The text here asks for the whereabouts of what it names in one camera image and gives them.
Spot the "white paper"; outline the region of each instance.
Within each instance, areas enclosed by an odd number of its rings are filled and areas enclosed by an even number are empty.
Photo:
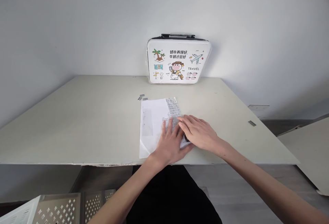
[[[162,122],[166,121],[166,130],[169,119],[173,118],[173,129],[182,116],[176,98],[156,99],[142,101],[141,130],[139,134],[139,158],[148,157],[157,147],[161,132]],[[189,142],[183,137],[181,148]]]

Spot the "white table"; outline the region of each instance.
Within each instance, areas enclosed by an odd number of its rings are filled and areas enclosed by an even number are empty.
[[[132,76],[75,77],[0,130],[0,163],[141,164],[140,94],[149,99],[176,97],[182,113],[208,121],[254,163],[298,163],[221,79],[153,85],[146,77]],[[198,148],[177,162],[214,163],[224,161]]]

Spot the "wall outlet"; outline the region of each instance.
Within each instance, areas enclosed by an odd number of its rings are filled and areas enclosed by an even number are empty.
[[[269,107],[269,105],[249,105],[248,108],[251,111],[263,111],[265,109],[267,109]]]

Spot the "person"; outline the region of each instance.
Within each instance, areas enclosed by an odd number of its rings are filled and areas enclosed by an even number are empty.
[[[183,135],[191,144],[180,149]],[[329,219],[260,167],[219,138],[203,119],[179,117],[165,121],[156,150],[90,220],[94,223],[222,223],[204,192],[184,166],[175,163],[197,146],[226,161],[259,194],[283,223],[329,223]]]

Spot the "palm tree drawing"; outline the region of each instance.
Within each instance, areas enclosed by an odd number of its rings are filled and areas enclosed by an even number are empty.
[[[154,49],[154,51],[153,51],[153,53],[154,53],[154,55],[156,54],[157,56],[158,56],[158,58],[156,59],[156,60],[158,60],[158,61],[163,61],[163,59],[162,59],[162,56],[164,56],[164,54],[161,54],[161,57],[159,56],[159,53],[160,53],[161,51],[157,51],[156,49]]]

